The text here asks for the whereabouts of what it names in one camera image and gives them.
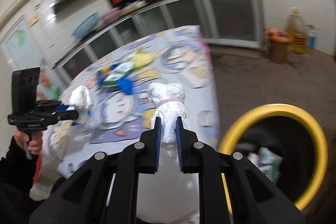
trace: table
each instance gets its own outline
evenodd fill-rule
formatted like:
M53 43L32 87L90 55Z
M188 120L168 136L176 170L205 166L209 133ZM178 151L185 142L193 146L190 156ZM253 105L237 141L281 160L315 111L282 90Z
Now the table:
M138 47L147 53L156 52L156 57L146 67L130 74L133 95L114 88L102 90L95 85L99 69L120 62ZM90 87L94 102L92 132L71 131L58 171L68 178L95 152L118 153L139 140L141 132L150 128L155 111L147 97L147 88L154 81L183 86L190 129L197 133L200 141L216 147L218 112L209 48L199 26L183 26L120 47L90 65L71 82L62 101L68 103L71 92L79 85ZM198 177L181 173L178 159L170 159L163 150L158 173L139 176L137 215L144 221L172 223L197 211L198 202Z

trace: large plastic oil jug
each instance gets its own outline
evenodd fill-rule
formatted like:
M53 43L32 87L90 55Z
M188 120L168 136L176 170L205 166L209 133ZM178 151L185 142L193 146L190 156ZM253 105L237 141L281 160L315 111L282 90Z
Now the large plastic oil jug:
M292 14L288 17L286 32L292 35L291 46L297 54L303 54L307 48L307 25L298 8L292 8Z

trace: white door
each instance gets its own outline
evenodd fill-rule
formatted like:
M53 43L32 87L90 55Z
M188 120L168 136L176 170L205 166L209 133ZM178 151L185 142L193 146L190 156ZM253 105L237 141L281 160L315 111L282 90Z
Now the white door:
M58 75L50 68L29 30L25 17L21 17L5 35L1 47L13 70L40 67L37 87L38 100L58 100L65 89Z

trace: glass cabinet door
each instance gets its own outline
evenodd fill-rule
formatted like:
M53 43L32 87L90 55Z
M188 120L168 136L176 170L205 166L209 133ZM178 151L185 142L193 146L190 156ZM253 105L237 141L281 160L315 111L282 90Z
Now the glass cabinet door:
M73 79L83 70L85 70L88 66L90 66L92 62L89 57L86 55L84 50L80 50L76 53L73 58L71 58L67 63L63 65L63 68L69 74L69 76Z
M255 41L251 0L211 0L220 38Z
M142 12L140 15L150 34L162 32L168 29L159 7Z
M93 40L90 43L90 46L97 55L98 59L101 59L106 54L109 54L118 48L108 31Z
M133 42L140 38L140 35L130 18L116 25L115 28L117 29L125 44Z
M175 27L200 25L204 36L208 36L207 20L200 18L203 7L200 0L179 0L167 4L169 14Z

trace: pink bowl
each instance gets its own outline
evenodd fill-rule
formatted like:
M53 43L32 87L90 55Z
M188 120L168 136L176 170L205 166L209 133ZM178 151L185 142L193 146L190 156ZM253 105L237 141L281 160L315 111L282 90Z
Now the pink bowl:
M119 8L113 8L103 14L100 19L103 21L104 24L110 24L111 22L115 21L118 19L120 14Z

